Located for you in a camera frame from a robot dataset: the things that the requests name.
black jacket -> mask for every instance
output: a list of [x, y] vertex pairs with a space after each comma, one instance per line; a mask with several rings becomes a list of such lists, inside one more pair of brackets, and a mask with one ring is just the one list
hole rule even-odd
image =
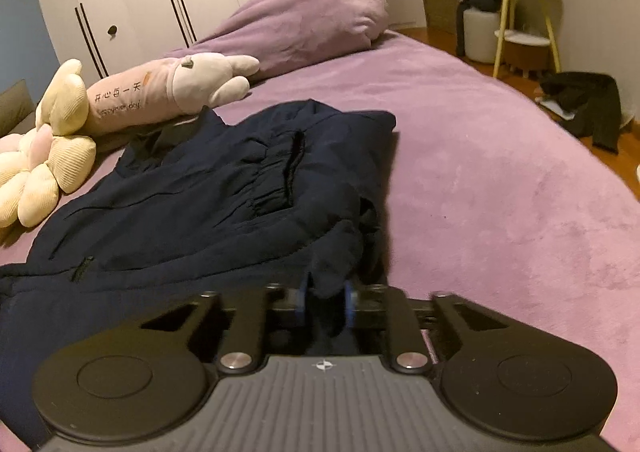
[[542, 90], [563, 111], [575, 111], [572, 120], [560, 125], [576, 138], [593, 135], [593, 145], [618, 153], [622, 123], [620, 93], [609, 75], [564, 72], [549, 75], [540, 82]]
[[321, 314], [340, 312], [345, 280], [381, 278], [394, 126], [388, 112], [308, 100], [233, 127], [206, 109], [175, 148], [166, 133], [129, 146], [51, 217], [27, 263], [0, 268], [0, 419], [34, 446], [45, 429], [31, 379], [44, 358], [192, 294], [305, 282]]

bed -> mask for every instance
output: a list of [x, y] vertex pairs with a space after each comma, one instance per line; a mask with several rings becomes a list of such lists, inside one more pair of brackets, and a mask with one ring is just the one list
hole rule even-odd
[[[231, 54], [224, 36], [195, 50]], [[415, 298], [453, 291], [601, 355], [619, 383], [602, 435], [621, 451], [640, 450], [640, 206], [633, 194], [520, 93], [395, 32], [375, 37], [370, 49], [296, 70], [263, 68], [268, 78], [250, 96], [217, 112], [236, 124], [305, 98], [343, 111], [393, 112], [390, 283]], [[120, 153], [103, 156], [74, 196]], [[24, 262], [37, 231], [13, 230], [0, 262]]]

blue wall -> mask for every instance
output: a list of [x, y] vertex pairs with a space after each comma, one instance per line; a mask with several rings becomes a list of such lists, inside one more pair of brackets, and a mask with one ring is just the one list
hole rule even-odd
[[0, 0], [0, 93], [24, 78], [37, 103], [57, 69], [38, 0]]

yellow table leg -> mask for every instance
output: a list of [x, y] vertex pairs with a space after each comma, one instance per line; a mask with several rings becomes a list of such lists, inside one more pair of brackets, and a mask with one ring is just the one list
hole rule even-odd
[[509, 29], [515, 29], [516, 26], [516, 0], [510, 0], [511, 7], [509, 10]]
[[507, 16], [509, 15], [509, 0], [502, 0], [500, 12], [500, 35], [498, 36], [498, 49], [495, 52], [494, 78], [498, 77], [500, 64], [502, 63], [502, 47], [504, 46], [504, 32], [507, 29]]
[[560, 71], [562, 71], [562, 68], [560, 66], [560, 53], [558, 51], [558, 44], [556, 44], [554, 26], [551, 23], [551, 17], [549, 17], [549, 12], [545, 0], [539, 0], [539, 2], [542, 13], [545, 16], [546, 34], [549, 35], [549, 41], [551, 42], [551, 53], [554, 56], [554, 66], [556, 68], [556, 73], [559, 73]]

black plastic mount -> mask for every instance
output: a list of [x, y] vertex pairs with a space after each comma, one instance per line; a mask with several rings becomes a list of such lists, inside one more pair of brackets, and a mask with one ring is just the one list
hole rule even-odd
[[[204, 292], [55, 353], [34, 377], [34, 402], [70, 440], [160, 435], [197, 412], [221, 378], [260, 369], [273, 332], [304, 330], [305, 302], [277, 284], [235, 298]], [[428, 378], [460, 418], [500, 438], [599, 434], [616, 400], [599, 356], [454, 294], [412, 300], [384, 285], [348, 288], [344, 321], [376, 336], [379, 348], [363, 354]]]

